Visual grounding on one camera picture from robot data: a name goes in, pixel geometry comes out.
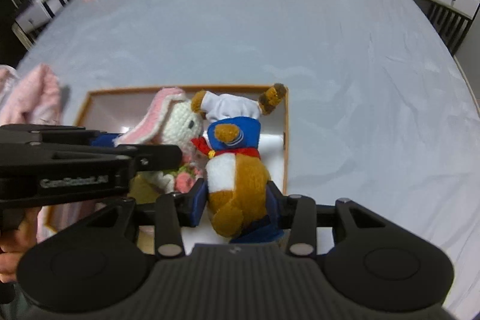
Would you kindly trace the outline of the person left hand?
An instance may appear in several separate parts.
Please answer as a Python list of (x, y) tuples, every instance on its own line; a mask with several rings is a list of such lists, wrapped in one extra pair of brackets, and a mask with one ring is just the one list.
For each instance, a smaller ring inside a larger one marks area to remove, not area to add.
[(1, 282), (16, 281), (20, 259), (37, 243), (38, 214), (40, 208), (25, 210), (21, 224), (14, 231), (1, 233), (0, 274)]

